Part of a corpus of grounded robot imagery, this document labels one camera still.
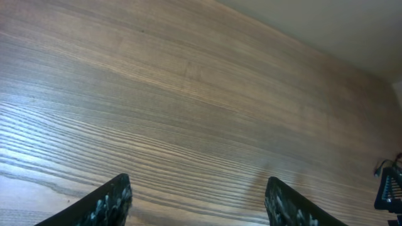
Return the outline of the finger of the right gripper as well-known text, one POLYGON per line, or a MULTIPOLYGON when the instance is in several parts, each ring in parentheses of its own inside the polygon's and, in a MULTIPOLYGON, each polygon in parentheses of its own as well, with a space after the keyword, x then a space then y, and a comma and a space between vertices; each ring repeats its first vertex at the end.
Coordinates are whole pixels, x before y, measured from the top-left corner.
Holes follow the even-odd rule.
POLYGON ((401 171, 394 167, 382 170, 381 183, 374 202, 377 210, 401 213, 401 171))

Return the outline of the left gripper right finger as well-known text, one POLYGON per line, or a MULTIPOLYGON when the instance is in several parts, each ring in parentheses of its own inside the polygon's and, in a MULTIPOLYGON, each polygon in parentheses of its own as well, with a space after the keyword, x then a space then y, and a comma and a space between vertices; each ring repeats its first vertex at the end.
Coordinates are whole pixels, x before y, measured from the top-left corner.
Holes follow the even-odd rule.
POLYGON ((268 179, 264 205, 270 226, 346 226, 274 176, 268 179))

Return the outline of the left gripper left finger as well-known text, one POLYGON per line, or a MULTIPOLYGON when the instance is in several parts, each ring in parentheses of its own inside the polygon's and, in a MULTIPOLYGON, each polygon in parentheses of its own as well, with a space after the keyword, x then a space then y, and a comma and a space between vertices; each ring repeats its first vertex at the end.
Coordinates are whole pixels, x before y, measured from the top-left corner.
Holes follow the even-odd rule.
POLYGON ((132 206, 129 175, 121 173, 36 226, 121 226, 132 206))

